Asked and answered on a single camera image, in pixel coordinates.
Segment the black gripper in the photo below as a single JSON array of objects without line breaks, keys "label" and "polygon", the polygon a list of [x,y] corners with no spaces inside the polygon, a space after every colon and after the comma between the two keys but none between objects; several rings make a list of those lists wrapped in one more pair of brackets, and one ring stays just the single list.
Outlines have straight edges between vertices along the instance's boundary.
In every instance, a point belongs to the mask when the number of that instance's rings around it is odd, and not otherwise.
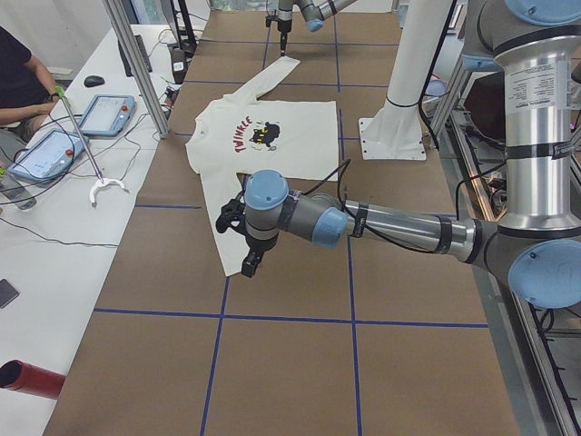
[{"label": "black gripper", "polygon": [[260,266],[264,254],[276,245],[277,236],[262,240],[248,234],[245,240],[249,246],[249,253],[242,261],[241,274],[245,277],[252,278]]},{"label": "black gripper", "polygon": [[278,22],[278,30],[281,32],[280,38],[280,53],[281,56],[286,55],[288,33],[291,31],[291,21],[290,20],[280,20]]}]

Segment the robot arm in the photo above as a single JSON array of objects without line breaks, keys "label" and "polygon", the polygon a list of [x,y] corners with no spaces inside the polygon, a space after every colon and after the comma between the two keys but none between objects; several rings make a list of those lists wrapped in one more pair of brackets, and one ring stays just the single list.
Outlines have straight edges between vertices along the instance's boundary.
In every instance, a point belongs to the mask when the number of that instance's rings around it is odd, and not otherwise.
[{"label": "robot arm", "polygon": [[323,26],[323,22],[336,15],[342,9],[352,5],[356,0],[327,0],[316,5],[311,0],[281,0],[278,2],[276,13],[269,15],[271,21],[277,23],[280,38],[281,56],[286,55],[288,36],[292,29],[293,9],[297,6],[311,32],[317,32]]},{"label": "robot arm", "polygon": [[580,300],[580,221],[570,208],[571,57],[580,44],[577,1],[472,1],[464,44],[469,70],[498,66],[505,84],[507,210],[497,222],[412,213],[426,178],[391,169],[394,207],[292,190],[278,172],[254,173],[240,194],[239,231],[253,276],[281,231],[319,246],[377,238],[416,253],[447,254],[491,273],[513,294],[556,309]]}]

